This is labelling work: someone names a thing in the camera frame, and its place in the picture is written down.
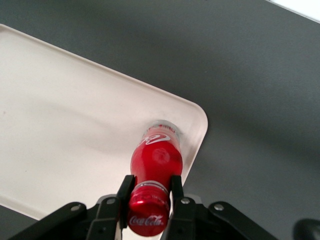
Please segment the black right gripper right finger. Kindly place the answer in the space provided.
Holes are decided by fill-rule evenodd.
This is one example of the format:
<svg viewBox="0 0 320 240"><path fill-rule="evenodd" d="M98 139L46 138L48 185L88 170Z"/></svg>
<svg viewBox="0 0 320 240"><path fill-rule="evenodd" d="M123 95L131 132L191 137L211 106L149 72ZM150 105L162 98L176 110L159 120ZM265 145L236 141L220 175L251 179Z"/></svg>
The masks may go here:
<svg viewBox="0 0 320 240"><path fill-rule="evenodd" d="M185 196L182 178L173 175L170 182L173 212L165 229L166 240L275 240L235 207L224 201L202 203Z"/></svg>

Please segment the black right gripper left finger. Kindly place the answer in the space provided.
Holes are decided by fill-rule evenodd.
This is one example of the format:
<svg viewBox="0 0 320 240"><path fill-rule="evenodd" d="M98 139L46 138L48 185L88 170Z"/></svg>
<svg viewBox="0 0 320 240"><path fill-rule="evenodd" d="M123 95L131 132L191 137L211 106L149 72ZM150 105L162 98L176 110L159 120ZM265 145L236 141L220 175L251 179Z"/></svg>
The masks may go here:
<svg viewBox="0 0 320 240"><path fill-rule="evenodd" d="M11 240L121 240L127 227L125 215L135 177L126 175L116 194L99 198L87 208L70 202L26 229Z"/></svg>

